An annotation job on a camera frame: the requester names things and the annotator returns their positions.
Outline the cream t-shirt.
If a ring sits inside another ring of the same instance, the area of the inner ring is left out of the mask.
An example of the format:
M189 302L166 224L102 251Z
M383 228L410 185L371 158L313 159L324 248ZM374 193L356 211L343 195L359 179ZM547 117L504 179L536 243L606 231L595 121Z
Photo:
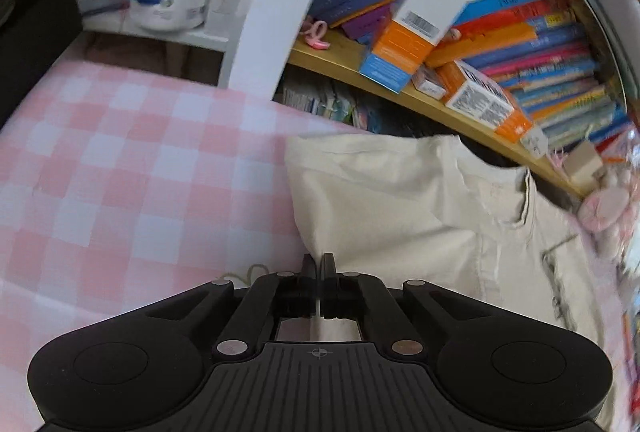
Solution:
M525 168L457 137L344 134L286 143L307 250L377 277L420 334L414 359L460 414L510 431L614 431L592 255ZM361 337L356 322L322 338Z

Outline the pink checkered tablecloth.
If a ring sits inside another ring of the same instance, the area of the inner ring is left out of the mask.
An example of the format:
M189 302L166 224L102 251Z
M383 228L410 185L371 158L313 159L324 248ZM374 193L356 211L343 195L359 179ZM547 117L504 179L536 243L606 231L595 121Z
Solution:
M1 131L1 426L41 417L26 372L49 340L305 248L286 140L347 126L116 60L62 56Z

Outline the lying white orange toothpaste box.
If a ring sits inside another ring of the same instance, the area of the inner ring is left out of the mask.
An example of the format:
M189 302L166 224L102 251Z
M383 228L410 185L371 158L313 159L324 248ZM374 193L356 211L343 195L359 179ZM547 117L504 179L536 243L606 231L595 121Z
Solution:
M436 69L449 109L475 120L511 143L517 143L533 123L498 83L465 62L448 62Z

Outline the white charger block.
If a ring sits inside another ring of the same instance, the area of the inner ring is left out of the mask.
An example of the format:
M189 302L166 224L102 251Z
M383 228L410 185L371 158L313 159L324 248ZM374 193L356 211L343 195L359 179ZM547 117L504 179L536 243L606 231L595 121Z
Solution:
M521 138L520 144L534 159L540 159L549 152L549 141L544 131L534 124Z

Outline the cream square pen holder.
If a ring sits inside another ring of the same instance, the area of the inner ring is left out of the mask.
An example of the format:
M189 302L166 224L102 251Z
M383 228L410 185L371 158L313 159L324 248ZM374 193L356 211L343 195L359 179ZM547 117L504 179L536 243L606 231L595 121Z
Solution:
M565 158L563 169L575 185L590 185L603 166L603 161L590 140L583 140Z

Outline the pink white plush toy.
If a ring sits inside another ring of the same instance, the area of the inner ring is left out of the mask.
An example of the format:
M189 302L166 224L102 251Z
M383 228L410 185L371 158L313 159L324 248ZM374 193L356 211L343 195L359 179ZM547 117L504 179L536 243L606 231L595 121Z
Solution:
M632 166L614 163L577 212L582 227L593 236L598 256L621 261L639 221L639 175Z

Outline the row of colourful books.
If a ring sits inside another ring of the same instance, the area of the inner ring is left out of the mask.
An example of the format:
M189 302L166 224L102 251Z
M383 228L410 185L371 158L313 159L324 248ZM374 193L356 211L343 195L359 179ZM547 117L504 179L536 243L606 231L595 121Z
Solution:
M313 0L310 16L328 25L328 50L296 48L318 59L344 62L359 73L363 54L396 0ZM601 145L631 125L615 91L620 65L587 22L581 0L475 0L465 7L399 96L419 94L448 116L436 69L465 62L490 77L515 100L528 120L547 135L553 150L581 140ZM488 129L502 144L511 143Z

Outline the wooden bookshelf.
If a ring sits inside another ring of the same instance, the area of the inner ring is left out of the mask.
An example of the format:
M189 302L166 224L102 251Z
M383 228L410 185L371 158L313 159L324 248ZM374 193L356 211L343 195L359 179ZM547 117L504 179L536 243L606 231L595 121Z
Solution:
M632 114L639 110L638 0L565 0L577 26L546 33L536 33L521 21L499 26L484 20L461 34L454 24L465 0L384 0L390 10L370 43L331 32L325 50L299 37L312 1L231 0L219 86L270 100L285 66L295 65L425 114L575 194L582 193L582 186L545 152L528 149L511 131L491 129L452 109L446 96L420 93L413 85L419 72L441 70L457 60L486 68L498 58L509 58L517 48L533 52L547 42L562 44L586 36L599 59L608 95Z

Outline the tall white orange toothpaste box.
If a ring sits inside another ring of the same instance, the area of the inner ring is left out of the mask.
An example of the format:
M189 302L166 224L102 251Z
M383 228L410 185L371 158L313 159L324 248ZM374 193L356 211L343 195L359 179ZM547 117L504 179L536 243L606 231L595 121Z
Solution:
M396 0L363 54L359 73L400 92L472 0Z

